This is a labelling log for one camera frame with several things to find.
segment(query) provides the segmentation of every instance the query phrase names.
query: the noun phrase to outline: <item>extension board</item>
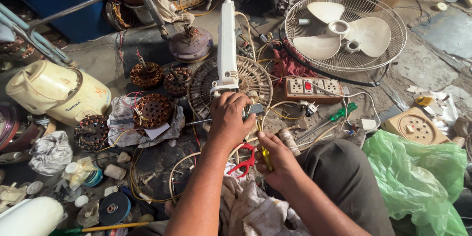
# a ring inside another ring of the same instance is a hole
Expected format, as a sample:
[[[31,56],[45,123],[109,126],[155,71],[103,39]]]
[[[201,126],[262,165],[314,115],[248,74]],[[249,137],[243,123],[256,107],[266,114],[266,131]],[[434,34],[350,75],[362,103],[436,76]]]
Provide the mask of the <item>extension board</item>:
[[[316,84],[332,93],[343,95],[341,82],[321,77],[303,77],[311,83]],[[285,80],[285,99],[292,101],[306,100],[315,104],[336,104],[341,102],[343,97],[329,94],[303,79],[298,77],[287,77]]]

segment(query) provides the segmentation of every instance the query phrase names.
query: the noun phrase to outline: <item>white fan blade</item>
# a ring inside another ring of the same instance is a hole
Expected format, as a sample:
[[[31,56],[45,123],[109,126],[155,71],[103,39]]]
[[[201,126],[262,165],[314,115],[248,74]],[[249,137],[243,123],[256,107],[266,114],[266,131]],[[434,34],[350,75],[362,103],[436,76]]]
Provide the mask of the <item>white fan blade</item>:
[[[390,44],[392,32],[388,24],[380,18],[361,18],[349,22],[346,40],[357,40],[361,51],[369,57],[381,56]]]
[[[294,45],[302,54],[313,60],[326,60],[335,55],[341,47],[341,36],[327,34],[311,37],[297,37]]]
[[[342,4],[330,2],[310,3],[307,8],[313,16],[326,24],[333,20],[339,20],[344,12],[344,6]]]

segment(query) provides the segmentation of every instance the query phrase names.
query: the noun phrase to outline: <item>newspaper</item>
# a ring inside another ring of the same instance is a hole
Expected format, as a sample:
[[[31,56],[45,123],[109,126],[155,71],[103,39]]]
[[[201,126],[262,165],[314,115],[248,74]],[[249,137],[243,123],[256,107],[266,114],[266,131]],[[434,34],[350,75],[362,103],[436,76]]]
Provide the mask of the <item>newspaper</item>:
[[[115,143],[115,141],[123,133],[124,130],[134,129],[133,109],[126,106],[124,102],[129,106],[133,106],[134,101],[138,101],[140,98],[141,97],[137,97],[136,99],[134,99],[134,97],[126,98],[126,96],[123,95],[121,97],[114,98],[111,102],[113,109],[107,121],[107,124],[110,128],[110,131],[108,132],[109,145]],[[133,130],[128,131],[124,133],[121,137],[119,137],[115,145],[118,147],[139,145],[138,148],[147,148],[155,146],[158,143],[164,141],[165,139],[178,138],[180,136],[180,130],[184,128],[184,126],[184,108],[182,106],[177,105],[176,111],[174,112],[174,115],[170,122],[170,128],[164,131],[158,137],[151,140],[148,136],[142,136],[138,134],[136,130]]]

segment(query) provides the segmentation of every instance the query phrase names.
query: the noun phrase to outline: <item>red cloth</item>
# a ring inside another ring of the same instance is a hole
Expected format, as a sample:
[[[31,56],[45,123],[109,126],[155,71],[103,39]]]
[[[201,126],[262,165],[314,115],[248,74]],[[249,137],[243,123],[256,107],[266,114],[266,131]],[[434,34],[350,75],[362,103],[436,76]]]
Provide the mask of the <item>red cloth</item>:
[[[297,55],[298,58],[302,61],[305,61],[303,56],[297,51],[297,49],[290,45],[287,38],[284,38],[284,44],[286,47],[290,47],[290,51]],[[284,69],[284,76],[287,75],[298,75],[298,76],[310,76],[310,77],[317,77],[318,75],[306,68],[305,66],[301,65],[297,61],[295,61],[291,56],[288,55],[286,50],[277,51],[274,49],[274,59],[279,60]],[[280,76],[281,75],[281,67],[280,64],[275,64],[274,69],[272,70],[272,75]]]

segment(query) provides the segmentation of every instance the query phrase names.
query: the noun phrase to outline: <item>yellow screwdriver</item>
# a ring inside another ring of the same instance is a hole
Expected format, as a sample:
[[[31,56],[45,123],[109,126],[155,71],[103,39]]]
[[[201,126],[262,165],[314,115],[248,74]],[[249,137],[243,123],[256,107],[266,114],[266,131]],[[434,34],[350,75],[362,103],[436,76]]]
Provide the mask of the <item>yellow screwdriver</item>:
[[[257,129],[259,131],[263,131],[263,128],[261,126],[261,123],[262,123],[262,118],[263,116],[262,115],[259,115],[256,119],[256,124],[257,124]],[[263,157],[264,157],[264,161],[267,165],[267,169],[269,171],[273,171],[274,170],[274,166],[272,165],[272,161],[270,160],[270,154],[268,153],[267,149],[265,149],[263,146],[261,146],[262,150],[263,150]]]

